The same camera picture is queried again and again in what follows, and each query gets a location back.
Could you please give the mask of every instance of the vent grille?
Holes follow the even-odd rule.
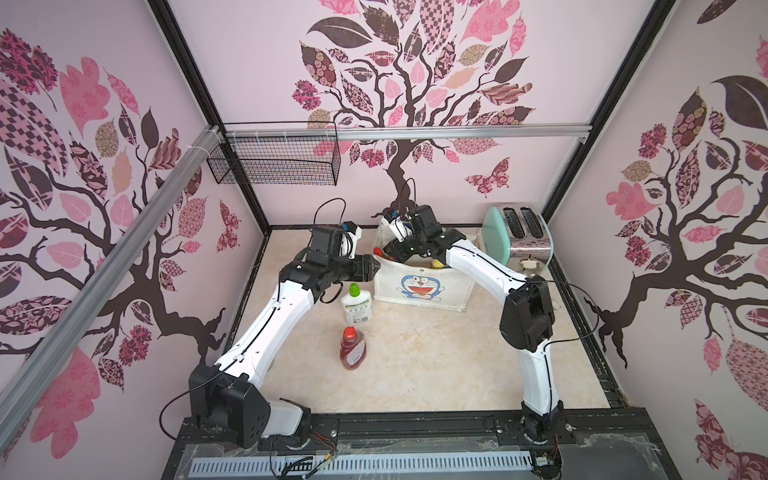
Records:
[[[272,468],[278,475],[284,465],[300,456],[272,457]],[[288,476],[299,476],[319,465],[324,455],[315,455],[311,464]],[[385,455],[342,455],[334,459],[317,475],[364,475],[369,473],[446,473],[446,472],[507,472],[531,470],[528,452],[459,452],[459,453],[392,453]],[[270,458],[195,458],[189,478],[229,478],[272,476]]]

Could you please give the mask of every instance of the beige floor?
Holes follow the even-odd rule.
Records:
[[[371,253],[375,234],[365,230],[359,253]],[[272,233],[240,333],[264,308],[280,269],[309,238],[306,230]],[[544,277],[551,278],[548,272]],[[360,287],[373,290],[372,283]],[[578,335],[555,285],[550,292],[556,316],[553,339],[575,338]],[[367,357],[357,370],[347,371],[339,361],[339,341],[346,326],[339,301],[317,303],[283,344],[261,392],[267,398],[302,403],[314,412],[520,408],[523,389],[517,356],[498,331],[502,306],[481,286],[475,285],[466,313],[378,301],[373,308],[374,318],[364,329]],[[565,407],[607,408],[581,342],[550,348],[555,384]]]

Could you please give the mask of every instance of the pink wall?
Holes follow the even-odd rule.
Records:
[[[681,3],[551,227],[683,478],[765,478],[768,4],[709,5]]]
[[[0,29],[4,386],[205,123],[141,0],[6,5]],[[260,240],[237,187],[216,185],[204,165],[4,452],[0,476],[158,477],[172,441],[157,414],[220,348]],[[166,427],[177,432],[188,412],[174,405]]]
[[[416,113],[422,107],[425,108],[424,125],[439,125],[459,115],[464,115],[461,124],[472,124],[477,118],[470,114],[475,101],[479,106],[478,117],[514,107],[517,108],[514,116],[528,124],[587,123],[651,4],[647,0],[548,4],[530,0],[172,2],[225,121],[306,120],[310,115],[323,118],[324,115],[317,112],[324,111],[337,123],[351,117],[350,127],[418,126]],[[438,17],[437,29],[429,21],[422,22],[422,18]],[[313,28],[320,21],[326,23]],[[333,27],[326,27],[339,22],[356,25],[362,33],[334,35]],[[413,32],[425,47],[424,61],[418,58],[392,61],[398,45],[408,47],[406,51],[412,50],[414,41],[409,43],[409,37]],[[311,49],[303,49],[300,42]],[[454,47],[453,54],[446,50],[446,45]],[[501,48],[502,56],[496,66],[489,69],[490,74],[482,78],[483,82],[491,81],[478,87],[485,73],[485,59],[496,48]],[[379,59],[375,65],[373,57],[367,56],[374,52],[378,52],[375,57]],[[324,60],[316,59],[318,53]],[[430,81],[429,72],[441,59],[444,65],[449,63],[444,60],[451,55],[455,58],[445,76],[435,76]],[[308,61],[313,74],[307,71]],[[510,61],[522,65],[513,78],[507,79],[499,72]],[[329,74],[324,76],[314,74],[315,68],[333,70],[326,70]],[[352,68],[371,73],[375,68],[379,77],[366,79],[365,72],[358,71],[362,74],[358,73],[355,78],[348,71]],[[307,91],[298,87],[299,82],[306,82],[301,85],[305,85]],[[323,82],[335,83],[338,93]],[[344,82],[350,85],[348,91]],[[434,98],[407,100],[406,90],[412,92],[412,98],[417,98],[428,83]],[[377,84],[381,94],[375,89]],[[506,95],[481,92],[504,84]],[[362,95],[353,93],[357,89]],[[366,106],[365,100],[356,104],[350,95],[367,96],[371,107]],[[442,100],[445,96],[449,98],[447,103]],[[343,100],[344,109],[340,109],[339,99]],[[405,114],[394,121],[392,114],[399,107],[405,107]],[[363,117],[372,118],[374,122]],[[257,185],[255,190],[271,223],[311,223],[315,206],[332,197],[347,199],[348,219],[375,223],[370,218],[373,214],[390,204],[400,203],[396,200],[399,188],[411,176],[418,184],[419,203],[431,204],[439,219],[446,223],[479,222],[491,204],[529,201],[541,206],[552,179],[557,177],[572,151],[574,138],[496,141],[499,145],[471,154],[462,153],[467,150],[451,141],[436,141],[439,149],[428,146],[433,153],[431,162],[411,155],[417,147],[415,144],[399,144],[400,157],[394,155],[388,159],[385,156],[388,142],[380,141],[363,145],[361,155],[370,150],[369,155],[374,159],[376,151],[381,151],[381,163],[353,162],[355,157],[350,157],[348,152],[342,155],[337,187]],[[350,145],[342,150],[350,148],[354,151]],[[509,188],[498,187],[499,183],[491,177],[505,158],[509,159],[506,173],[509,182],[501,184]],[[493,187],[493,191],[478,192],[476,186],[466,181],[474,176],[484,176],[485,179],[479,177],[475,182]],[[408,204],[405,198],[409,193],[406,187],[403,205]],[[323,212],[319,219],[332,221],[333,218],[333,212],[329,211]]]

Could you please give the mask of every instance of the wire basket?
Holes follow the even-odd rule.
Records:
[[[227,144],[216,147],[208,157],[217,183],[336,185],[341,166],[336,125],[307,121],[250,123],[303,124],[310,129],[228,136]]]

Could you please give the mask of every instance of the black frame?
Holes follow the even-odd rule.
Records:
[[[651,45],[664,26],[667,16],[672,11],[677,0],[656,0],[646,17],[640,31],[637,34],[629,52],[624,58],[617,74],[614,76],[611,86],[603,97],[598,109],[591,119],[592,130],[585,142],[580,144],[564,169],[563,174],[558,179],[553,194],[548,199],[542,216],[549,221],[556,211],[560,202],[562,202],[568,188],[576,178],[576,175],[588,157],[592,147],[595,145],[600,133],[603,131],[612,112],[618,104],[621,96],[629,85],[635,72],[648,53]],[[222,134],[226,135],[226,125],[216,109],[213,98],[208,91],[207,86],[200,74],[200,70],[195,64],[191,51],[184,40],[176,18],[171,11],[167,0],[147,0],[157,23],[159,24],[165,38],[170,45],[171,51],[177,59],[184,77],[187,79],[190,89],[193,92],[204,117],[209,124],[219,127]],[[231,154],[232,158],[237,158],[235,152],[231,150],[230,145],[224,141],[221,144],[225,154]],[[242,167],[239,162],[233,161],[234,170]],[[229,349],[234,341],[234,333],[240,325],[243,310],[246,306],[253,284],[256,280],[259,265],[263,260],[266,246],[270,240],[272,230],[308,230],[311,225],[270,225],[266,218],[259,200],[250,184],[241,184],[241,190],[245,196],[246,202],[253,212],[259,228],[264,238],[257,256],[256,262],[251,269],[246,288],[243,291],[243,297],[240,299],[240,305],[230,328],[227,341],[224,345],[225,350]],[[453,227],[478,227],[474,223],[462,223],[452,225]],[[556,258],[552,260],[550,270],[555,280],[565,281],[565,275]],[[558,284],[565,307],[574,321],[577,332],[580,336],[588,333],[591,325],[584,317],[584,312],[578,305],[576,296],[569,286]],[[626,399],[621,394],[618,384],[608,367],[603,353],[594,336],[586,336],[582,339],[584,349],[592,363],[595,375],[600,381],[606,398],[611,408],[609,409],[566,409],[565,415],[569,425],[576,427],[574,434],[564,429],[558,432],[561,443],[575,443],[583,434],[590,433],[624,433],[624,434],[645,434],[653,442],[661,453],[661,460],[665,472],[670,478],[679,479],[680,474],[672,462],[669,453],[664,446],[653,422],[650,420],[645,409],[632,408],[627,405]],[[321,433],[325,436],[330,435],[331,426],[334,425],[337,430],[337,441],[352,443],[370,442],[372,439],[379,444],[395,442],[404,438],[439,438],[450,436],[483,436],[496,435],[500,445],[520,445],[526,449],[536,449],[535,445],[530,445],[528,441],[519,438],[510,429],[505,426],[516,422],[521,415],[520,410],[507,411],[487,411],[487,412],[414,412],[414,413],[359,413],[359,414],[312,414],[313,425],[317,425]],[[213,440],[201,434],[190,423],[190,419],[185,419],[181,426],[178,440],[168,459],[168,463],[163,472],[162,478],[172,480],[176,469],[184,453],[185,442],[205,442]],[[552,445],[542,445],[542,449],[551,449]],[[288,450],[280,445],[276,446],[276,451],[282,454],[290,454]]]

